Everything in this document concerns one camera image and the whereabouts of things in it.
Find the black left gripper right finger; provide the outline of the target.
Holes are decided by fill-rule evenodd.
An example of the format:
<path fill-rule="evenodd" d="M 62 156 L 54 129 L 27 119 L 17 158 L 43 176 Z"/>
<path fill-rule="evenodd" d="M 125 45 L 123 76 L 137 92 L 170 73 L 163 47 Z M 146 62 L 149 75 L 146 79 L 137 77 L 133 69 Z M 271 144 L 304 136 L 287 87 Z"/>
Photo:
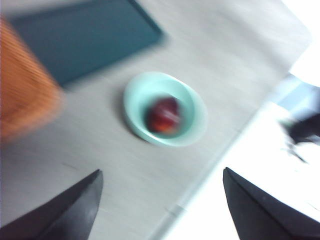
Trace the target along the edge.
<path fill-rule="evenodd" d="M 241 240 L 318 240 L 320 223 L 284 204 L 232 169 L 223 170 L 226 201 Z"/>

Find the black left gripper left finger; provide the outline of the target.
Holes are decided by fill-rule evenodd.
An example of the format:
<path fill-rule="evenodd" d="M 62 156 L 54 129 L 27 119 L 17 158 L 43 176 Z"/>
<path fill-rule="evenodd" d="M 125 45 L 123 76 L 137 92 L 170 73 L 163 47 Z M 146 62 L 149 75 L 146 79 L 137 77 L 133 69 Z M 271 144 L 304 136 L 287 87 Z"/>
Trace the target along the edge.
<path fill-rule="evenodd" d="M 96 170 L 38 208 L 0 228 L 2 240 L 87 240 L 104 186 Z"/>

